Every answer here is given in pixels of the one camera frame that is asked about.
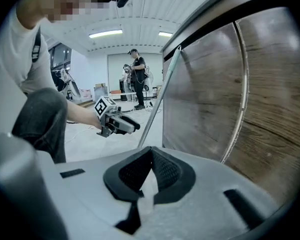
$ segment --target ceiling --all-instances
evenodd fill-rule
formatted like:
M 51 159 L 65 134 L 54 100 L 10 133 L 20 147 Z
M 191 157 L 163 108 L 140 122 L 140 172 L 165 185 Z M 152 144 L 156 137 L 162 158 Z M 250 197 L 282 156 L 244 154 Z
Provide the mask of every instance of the ceiling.
M 174 33 L 184 20 L 206 0 L 129 0 L 124 8 L 111 2 L 108 8 L 80 10 L 69 20 L 50 23 L 41 29 L 48 47 L 61 42 L 87 54 L 113 47 L 152 47 L 159 52 L 169 37 L 159 32 Z M 122 29 L 123 34 L 89 38 L 89 34 Z

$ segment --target person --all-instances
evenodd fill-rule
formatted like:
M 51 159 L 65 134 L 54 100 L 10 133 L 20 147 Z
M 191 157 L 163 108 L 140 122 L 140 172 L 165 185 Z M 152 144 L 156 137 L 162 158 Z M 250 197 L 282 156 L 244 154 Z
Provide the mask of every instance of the person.
M 145 109 L 143 89 L 144 89 L 144 81 L 145 81 L 146 62 L 144 58 L 140 57 L 137 49 L 132 49 L 129 53 L 131 57 L 134 59 L 134 62 L 131 66 L 131 70 L 132 70 L 131 76 L 132 76 L 132 82 L 139 103 L 138 105 L 135 106 L 135 109 L 142 110 Z
M 123 69 L 122 70 L 122 77 L 121 77 L 120 81 L 123 82 L 123 88 L 124 88 L 125 93 L 131 93 L 131 90 L 129 88 L 129 84 L 127 82 L 128 75 L 129 74 Z M 126 99 L 127 99 L 128 102 L 131 102 L 132 101 L 131 95 L 126 95 Z
M 27 95 L 12 130 L 14 136 L 48 152 L 55 163 L 65 163 L 67 119 L 101 129 L 97 114 L 60 94 L 50 72 L 50 54 L 44 37 L 38 58 L 32 53 L 40 21 L 62 20 L 76 13 L 87 0 L 20 0 L 7 16 L 0 31 L 0 70 L 6 71 Z

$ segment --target white floor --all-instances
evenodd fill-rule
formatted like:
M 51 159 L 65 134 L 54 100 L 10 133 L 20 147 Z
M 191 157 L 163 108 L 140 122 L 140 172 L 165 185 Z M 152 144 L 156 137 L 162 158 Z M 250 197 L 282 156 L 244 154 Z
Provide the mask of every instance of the white floor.
M 132 102 L 116 101 L 122 107 L 122 111 L 131 110 Z M 138 146 L 141 135 L 150 116 L 149 111 L 145 109 L 135 110 L 126 113 L 128 116 L 136 120 L 141 129 L 132 134 L 112 134 L 108 138 L 97 135 L 100 131 L 92 126 L 84 124 L 69 124 L 65 129 L 65 155 L 67 162 L 77 162 L 83 160 L 91 160 L 100 157 L 106 157 L 135 149 Z M 162 104 L 156 114 L 147 138 L 144 142 L 145 146 L 162 147 L 162 126 L 163 126 L 163 108 Z

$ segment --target sneaker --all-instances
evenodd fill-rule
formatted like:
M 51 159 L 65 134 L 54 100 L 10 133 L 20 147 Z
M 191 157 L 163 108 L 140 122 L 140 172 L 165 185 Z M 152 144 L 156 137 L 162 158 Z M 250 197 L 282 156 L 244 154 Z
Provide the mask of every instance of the sneaker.
M 135 110 L 143 110 L 145 109 L 146 107 L 144 105 L 139 105 L 135 108 Z

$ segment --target gray pants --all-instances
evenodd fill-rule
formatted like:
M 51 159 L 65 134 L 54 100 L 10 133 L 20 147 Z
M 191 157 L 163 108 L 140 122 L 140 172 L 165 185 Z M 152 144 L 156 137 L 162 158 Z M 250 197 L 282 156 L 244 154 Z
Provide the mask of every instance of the gray pants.
M 28 141 L 36 150 L 48 152 L 56 164 L 65 163 L 66 98 L 52 88 L 35 91 L 27 98 L 12 134 Z
M 123 87 L 124 87 L 124 92 L 125 93 L 131 93 L 131 90 L 129 88 L 129 84 L 127 82 L 123 82 Z M 132 101 L 132 98 L 131 98 L 132 95 L 126 95 L 126 98 L 127 98 L 127 101 L 128 102 L 131 102 Z

